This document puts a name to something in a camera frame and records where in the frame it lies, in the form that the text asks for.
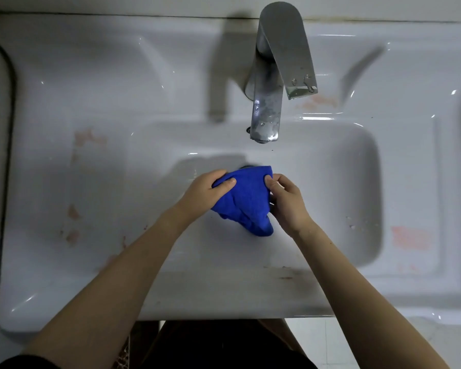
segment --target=faucet spout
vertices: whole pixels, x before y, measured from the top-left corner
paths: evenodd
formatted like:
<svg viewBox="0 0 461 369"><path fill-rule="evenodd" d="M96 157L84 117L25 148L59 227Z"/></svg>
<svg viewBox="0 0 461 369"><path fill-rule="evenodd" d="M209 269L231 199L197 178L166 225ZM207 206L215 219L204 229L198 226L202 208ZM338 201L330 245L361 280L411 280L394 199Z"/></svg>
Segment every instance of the faucet spout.
<svg viewBox="0 0 461 369"><path fill-rule="evenodd" d="M254 102L252 140L277 140L284 87L289 100L318 92L302 17L293 5L279 1L259 16L255 58L244 90Z"/></svg>

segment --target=person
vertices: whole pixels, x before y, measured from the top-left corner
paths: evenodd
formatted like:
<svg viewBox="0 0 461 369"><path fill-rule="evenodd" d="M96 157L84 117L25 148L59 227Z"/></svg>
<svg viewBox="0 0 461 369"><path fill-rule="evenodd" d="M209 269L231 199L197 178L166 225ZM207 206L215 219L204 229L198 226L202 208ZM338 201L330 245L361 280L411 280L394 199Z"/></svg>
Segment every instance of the person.
<svg viewBox="0 0 461 369"><path fill-rule="evenodd" d="M0 368L109 368L174 242L236 184L212 188L225 170L204 173L155 224L126 248L25 347ZM323 289L362 369L443 369L447 364L416 329L350 264L309 216L287 177L265 177L271 213L295 241ZM315 367L283 320L166 322L143 367L295 365Z"/></svg>

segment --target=towel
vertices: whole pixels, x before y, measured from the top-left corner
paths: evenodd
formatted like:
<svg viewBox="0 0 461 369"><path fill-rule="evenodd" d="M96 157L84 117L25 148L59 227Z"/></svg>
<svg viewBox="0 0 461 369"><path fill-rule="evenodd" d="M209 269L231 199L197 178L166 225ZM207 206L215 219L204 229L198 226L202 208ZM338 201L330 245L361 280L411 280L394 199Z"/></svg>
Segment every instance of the towel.
<svg viewBox="0 0 461 369"><path fill-rule="evenodd" d="M254 235L272 235L273 227L267 216L270 212L270 191L264 184L266 175L273 176L270 166L248 167L225 174L212 187L230 178L235 178L237 182L212 210L223 219L237 221Z"/></svg>

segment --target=hand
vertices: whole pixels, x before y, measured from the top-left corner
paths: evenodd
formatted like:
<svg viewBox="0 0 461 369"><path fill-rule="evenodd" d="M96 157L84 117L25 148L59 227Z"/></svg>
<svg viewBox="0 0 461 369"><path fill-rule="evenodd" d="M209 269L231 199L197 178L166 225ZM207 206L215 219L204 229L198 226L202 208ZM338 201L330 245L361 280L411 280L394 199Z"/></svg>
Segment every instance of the hand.
<svg viewBox="0 0 461 369"><path fill-rule="evenodd" d="M235 186L236 179L231 178L212 188L215 180L226 173L226 170L215 170L198 176L176 203L174 207L183 213L189 223L211 209L224 194Z"/></svg>
<svg viewBox="0 0 461 369"><path fill-rule="evenodd" d="M272 193L270 212L289 236L294 238L311 225L316 226L306 210L299 188L292 181L280 173L274 173L273 178L265 176L264 183Z"/></svg>

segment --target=ceramic sink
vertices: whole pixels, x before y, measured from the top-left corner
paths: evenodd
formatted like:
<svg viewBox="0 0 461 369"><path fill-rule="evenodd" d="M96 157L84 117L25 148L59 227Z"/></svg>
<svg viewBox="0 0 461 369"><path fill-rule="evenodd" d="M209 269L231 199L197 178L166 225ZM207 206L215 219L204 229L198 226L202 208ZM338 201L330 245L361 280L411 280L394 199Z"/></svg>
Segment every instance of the ceramic sink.
<svg viewBox="0 0 461 369"><path fill-rule="evenodd" d="M271 165L406 316L461 323L461 25L305 23L318 94L249 138L257 21L14 15L0 325L37 331L215 168ZM332 314L293 241L208 212L141 319Z"/></svg>

